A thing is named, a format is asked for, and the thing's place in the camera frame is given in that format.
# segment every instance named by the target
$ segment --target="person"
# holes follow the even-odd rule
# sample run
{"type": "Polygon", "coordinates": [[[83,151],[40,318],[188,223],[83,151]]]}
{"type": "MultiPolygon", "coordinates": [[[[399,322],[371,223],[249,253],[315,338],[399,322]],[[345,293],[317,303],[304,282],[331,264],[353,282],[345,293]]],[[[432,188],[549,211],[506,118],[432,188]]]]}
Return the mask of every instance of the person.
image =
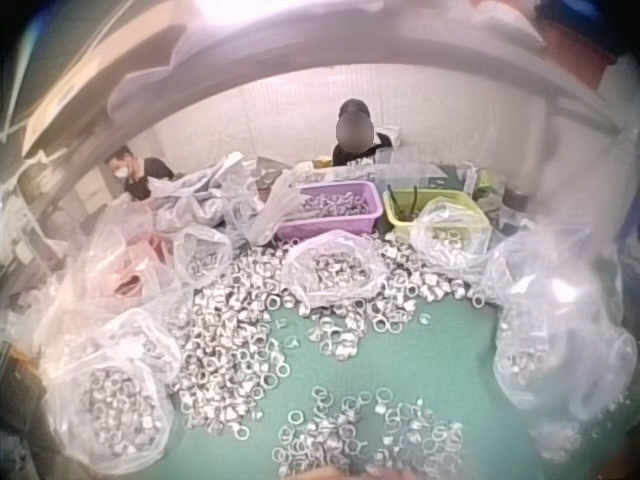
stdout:
{"type": "MultiPolygon", "coordinates": [[[[340,133],[340,129],[342,128],[341,124],[344,121],[344,120],[341,121],[341,119],[343,119],[346,116],[350,116],[350,115],[353,116],[354,112],[359,113],[361,118],[362,116],[364,116],[364,118],[366,118],[368,123],[368,129],[370,130],[373,129],[373,125],[371,124],[371,114],[369,112],[369,108],[367,107],[367,104],[364,103],[362,100],[357,100],[355,98],[352,98],[344,102],[340,107],[340,112],[338,114],[339,133],[340,133]]],[[[336,147],[333,149],[333,166],[334,167],[342,167],[344,165],[373,164],[375,163],[376,152],[379,149],[392,147],[391,139],[388,136],[382,133],[375,133],[371,131],[367,132],[366,130],[367,129],[365,128],[356,127],[356,128],[348,129],[348,127],[345,127],[345,135],[351,138],[347,139],[346,141],[344,138],[340,139],[338,145],[336,145],[336,147]],[[369,143],[369,145],[371,146],[364,151],[358,152],[358,151],[353,151],[353,149],[351,149],[352,151],[349,152],[349,151],[345,151],[345,149],[342,147],[342,146],[345,146],[345,144],[349,140],[354,140],[353,143],[355,144],[361,143],[364,140],[364,138],[366,138],[366,135],[367,134],[370,135],[371,133],[373,133],[373,144],[369,143]]]]}
{"type": "Polygon", "coordinates": [[[175,174],[159,158],[140,160],[123,145],[105,160],[113,174],[124,183],[124,190],[136,200],[146,200],[151,196],[149,178],[173,180],[175,174]]]}

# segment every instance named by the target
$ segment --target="green table surface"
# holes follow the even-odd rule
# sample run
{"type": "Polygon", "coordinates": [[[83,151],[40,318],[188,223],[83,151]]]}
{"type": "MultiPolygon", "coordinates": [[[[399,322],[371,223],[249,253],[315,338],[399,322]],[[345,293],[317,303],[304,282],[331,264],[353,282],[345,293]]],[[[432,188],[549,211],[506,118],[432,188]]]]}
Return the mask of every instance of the green table surface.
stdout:
{"type": "MultiPolygon", "coordinates": [[[[278,430],[287,423],[291,410],[300,409],[311,418],[311,389],[326,387],[337,401],[363,390],[390,388],[396,401],[415,402],[437,419],[464,426],[466,478],[474,479],[584,479],[619,444],[624,433],[640,420],[640,381],[632,383],[629,405],[607,413],[586,427],[579,451],[562,465],[551,465],[537,453],[528,433],[529,425],[504,396],[493,375],[496,311],[475,310],[467,301],[448,298],[440,303],[418,304],[414,319],[398,335],[370,331],[360,342],[358,354],[340,362],[320,353],[318,344],[306,338],[312,326],[292,311],[281,310],[275,318],[289,324],[274,336],[282,341],[296,335],[301,346],[287,350],[291,375],[259,402],[260,421],[245,424],[249,440],[233,435],[215,436],[202,429],[185,430],[176,415],[165,456],[129,478],[176,479],[269,479],[278,478],[278,465],[271,451],[279,446],[278,430]],[[428,311],[432,320],[424,326],[419,313],[428,311]]],[[[382,419],[372,406],[363,410],[358,439],[381,446],[382,419]]]]}

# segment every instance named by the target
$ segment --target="clear plastic bag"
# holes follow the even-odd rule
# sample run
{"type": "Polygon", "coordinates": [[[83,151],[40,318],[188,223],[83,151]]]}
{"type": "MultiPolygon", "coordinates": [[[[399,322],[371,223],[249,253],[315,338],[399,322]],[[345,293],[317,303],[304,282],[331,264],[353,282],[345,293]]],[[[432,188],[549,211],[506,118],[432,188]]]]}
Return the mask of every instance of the clear plastic bag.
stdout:
{"type": "Polygon", "coordinates": [[[174,413],[145,364],[101,351],[46,386],[50,424],[66,455],[102,475],[135,472],[163,455],[174,413]]]}
{"type": "Polygon", "coordinates": [[[274,182],[266,204],[260,201],[250,170],[237,164],[222,178],[224,218],[234,244],[246,240],[250,245],[268,243],[287,219],[303,214],[307,198],[292,187],[293,174],[283,172],[274,182]]]}
{"type": "Polygon", "coordinates": [[[145,310],[127,310],[105,324],[94,338],[98,348],[147,365],[160,383],[170,383],[180,371],[176,341],[145,310]]]}
{"type": "Polygon", "coordinates": [[[522,230],[487,255],[478,288],[488,300],[508,302],[511,289],[524,278],[553,270],[563,259],[580,256],[589,231],[581,225],[540,225],[522,230]]]}
{"type": "Polygon", "coordinates": [[[35,357],[40,345],[34,333],[40,322],[55,308],[60,282],[60,276],[53,276],[41,289],[27,293],[24,303],[29,307],[25,311],[21,313],[10,310],[0,312],[0,339],[13,344],[24,354],[35,357]]]}
{"type": "Polygon", "coordinates": [[[233,247],[226,235],[202,225],[191,225],[173,237],[173,264],[180,279],[203,288],[231,264],[233,247]]]}
{"type": "Polygon", "coordinates": [[[281,281],[298,300],[315,308],[374,297],[387,274],[371,240],[332,230],[292,248],[281,281]],[[334,282],[340,276],[345,281],[334,282]]]}
{"type": "Polygon", "coordinates": [[[626,391],[635,341],[615,326],[590,264],[564,257],[527,268],[501,298],[496,380],[520,409],[589,421],[626,391]]]}
{"type": "Polygon", "coordinates": [[[413,248],[429,267],[451,278],[476,283],[491,240],[487,219],[443,197],[431,200],[409,229],[413,248]]]}

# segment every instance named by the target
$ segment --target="worker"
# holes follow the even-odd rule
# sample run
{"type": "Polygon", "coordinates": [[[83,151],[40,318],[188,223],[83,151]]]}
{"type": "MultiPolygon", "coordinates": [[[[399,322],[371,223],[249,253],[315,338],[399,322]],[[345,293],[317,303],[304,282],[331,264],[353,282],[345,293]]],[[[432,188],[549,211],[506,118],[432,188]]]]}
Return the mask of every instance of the worker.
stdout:
{"type": "Polygon", "coordinates": [[[175,177],[173,171],[159,158],[140,160],[126,145],[116,150],[105,163],[123,182],[124,191],[136,200],[146,200],[151,196],[149,178],[173,180],[175,177]]]}
{"type": "Polygon", "coordinates": [[[340,107],[336,137],[338,145],[333,149],[334,167],[373,165],[378,150],[392,147],[389,137],[375,132],[367,105],[355,98],[340,107]]]}

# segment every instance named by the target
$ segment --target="plastic sheet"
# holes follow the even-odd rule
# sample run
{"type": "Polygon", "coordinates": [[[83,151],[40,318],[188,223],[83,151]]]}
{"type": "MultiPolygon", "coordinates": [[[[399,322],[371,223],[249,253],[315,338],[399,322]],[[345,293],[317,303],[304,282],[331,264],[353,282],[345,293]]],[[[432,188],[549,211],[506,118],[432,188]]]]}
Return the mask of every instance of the plastic sheet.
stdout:
{"type": "Polygon", "coordinates": [[[250,171],[238,164],[222,178],[224,218],[228,235],[234,244],[247,241],[250,245],[268,243],[285,220],[304,216],[304,200],[299,188],[291,187],[293,175],[283,172],[274,182],[267,203],[260,201],[255,179],[250,171]]]}
{"type": "Polygon", "coordinates": [[[163,455],[173,424],[173,408],[145,364],[102,351],[61,369],[46,386],[50,423],[66,455],[102,475],[135,472],[163,455]],[[122,384],[131,381],[139,385],[144,405],[130,404],[118,415],[118,410],[102,403],[103,418],[96,406],[99,400],[88,398],[85,392],[92,373],[105,371],[118,372],[122,384]],[[124,444],[124,453],[116,455],[107,447],[110,436],[131,438],[140,430],[153,431],[153,435],[135,450],[124,444]]]}
{"type": "Polygon", "coordinates": [[[434,198],[410,227],[413,248],[436,272],[476,283],[486,265],[491,226],[486,218],[434,198]]]}
{"type": "Polygon", "coordinates": [[[488,253],[478,287],[487,299],[503,305],[508,302],[506,295],[525,277],[552,270],[563,259],[580,255],[588,234],[580,225],[522,230],[488,253]]]}
{"type": "Polygon", "coordinates": [[[180,371],[176,341],[145,310],[127,310],[105,324],[94,338],[99,349],[144,363],[163,384],[170,383],[180,371]]]}
{"type": "Polygon", "coordinates": [[[231,264],[233,247],[226,235],[202,225],[191,225],[173,237],[173,264],[180,279],[203,288],[231,264]]]}
{"type": "Polygon", "coordinates": [[[292,248],[285,259],[281,280],[298,300],[315,308],[374,297],[387,274],[384,261],[371,240],[333,230],[292,248]],[[323,284],[321,272],[327,269],[318,262],[335,256],[350,259],[349,269],[356,273],[356,280],[334,286],[323,284]]]}
{"type": "Polygon", "coordinates": [[[604,288],[601,272],[571,255],[579,250],[568,248],[566,237],[552,242],[549,231],[518,235],[492,258],[509,274],[501,281],[506,290],[497,296],[503,310],[496,380],[520,409],[561,411],[568,419],[589,421],[624,394],[636,368],[636,343],[617,326],[619,309],[610,307],[620,291],[604,288]],[[543,237],[548,241],[532,250],[534,239],[543,237]],[[536,249],[546,256],[523,255],[536,249]],[[500,252],[516,255],[496,258],[500,252]]]}

